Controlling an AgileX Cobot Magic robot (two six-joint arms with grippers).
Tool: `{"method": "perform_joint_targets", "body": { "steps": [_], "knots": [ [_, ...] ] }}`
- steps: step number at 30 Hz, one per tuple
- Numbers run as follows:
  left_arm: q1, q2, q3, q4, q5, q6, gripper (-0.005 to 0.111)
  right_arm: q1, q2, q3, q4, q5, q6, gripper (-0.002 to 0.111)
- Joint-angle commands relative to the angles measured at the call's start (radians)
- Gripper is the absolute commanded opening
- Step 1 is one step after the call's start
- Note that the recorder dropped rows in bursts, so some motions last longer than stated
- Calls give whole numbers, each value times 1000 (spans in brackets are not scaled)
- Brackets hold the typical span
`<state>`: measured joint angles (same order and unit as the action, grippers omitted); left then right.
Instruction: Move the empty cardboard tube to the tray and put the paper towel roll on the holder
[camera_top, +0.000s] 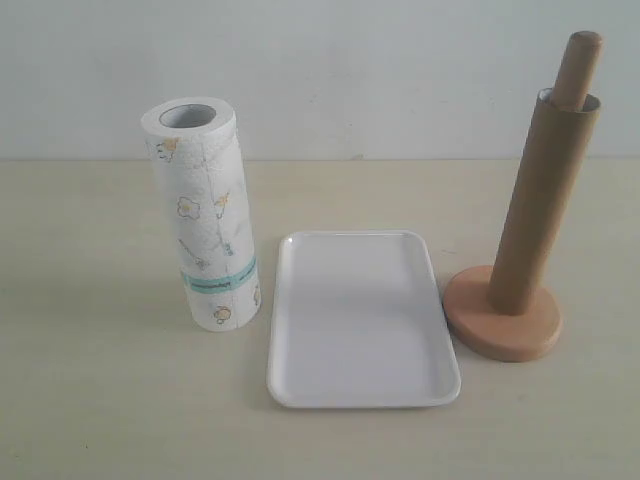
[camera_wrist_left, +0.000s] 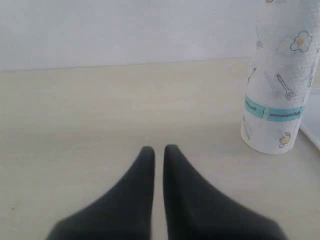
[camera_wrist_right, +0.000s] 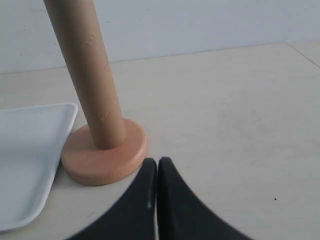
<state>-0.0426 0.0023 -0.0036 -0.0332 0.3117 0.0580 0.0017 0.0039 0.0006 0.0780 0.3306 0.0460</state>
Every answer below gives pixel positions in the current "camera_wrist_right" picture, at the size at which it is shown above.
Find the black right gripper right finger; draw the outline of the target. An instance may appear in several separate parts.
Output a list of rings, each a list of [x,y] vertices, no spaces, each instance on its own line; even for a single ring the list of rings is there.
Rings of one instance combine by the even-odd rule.
[[[250,239],[192,192],[169,157],[158,162],[157,225],[160,240]]]

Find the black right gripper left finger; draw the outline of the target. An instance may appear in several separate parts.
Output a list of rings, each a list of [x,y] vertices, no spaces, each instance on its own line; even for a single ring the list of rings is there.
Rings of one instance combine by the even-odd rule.
[[[144,159],[136,177],[116,203],[70,240],[154,240],[157,164]]]

